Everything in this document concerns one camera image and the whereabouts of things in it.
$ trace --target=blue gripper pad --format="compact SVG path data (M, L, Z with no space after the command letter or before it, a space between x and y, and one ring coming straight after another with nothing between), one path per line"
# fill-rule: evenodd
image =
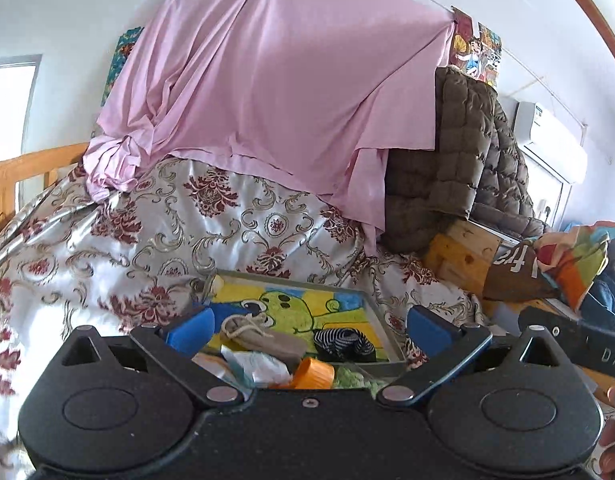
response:
M430 358L451 346L462 335L459 327L422 305L414 305L409 309L406 332L414 344Z
M195 316L168 330L165 342L180 354L192 358L214 335L214 311L204 308Z

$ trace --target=floral bedspread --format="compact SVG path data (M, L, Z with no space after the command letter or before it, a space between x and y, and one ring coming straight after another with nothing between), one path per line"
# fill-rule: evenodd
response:
M0 441L73 327L168 323L215 267L365 290L414 365L425 356L404 337L412 304L479 320L478 302L416 257L366 255L360 226L311 194L167 158L98 205L77 166L0 234Z

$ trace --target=green cartoon character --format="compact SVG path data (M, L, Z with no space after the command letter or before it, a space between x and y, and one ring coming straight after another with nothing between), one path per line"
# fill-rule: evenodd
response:
M265 326L303 338L309 345L308 353L316 353L312 330L327 323L367 322L363 308L341 310L341 302L334 298L325 303L329 312L320 316L312 316L305 301L281 290L265 292L258 300L264 305L263 315L267 316Z

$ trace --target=finger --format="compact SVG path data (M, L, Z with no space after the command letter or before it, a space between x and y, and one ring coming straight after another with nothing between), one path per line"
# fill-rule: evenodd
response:
M609 399L609 403L615 407L615 385L611 386L607 391L607 398Z
M615 470L615 447L606 449L599 459L599 466L604 473L611 473Z
M599 439L599 444L603 447L609 446L613 442L615 442L615 418L611 418L605 423Z

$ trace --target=brown bag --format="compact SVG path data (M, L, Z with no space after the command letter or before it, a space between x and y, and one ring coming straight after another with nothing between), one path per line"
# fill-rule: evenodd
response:
M559 289L545 279L537 266L531 240L523 240L494 260L483 287L486 300L528 301L559 297Z

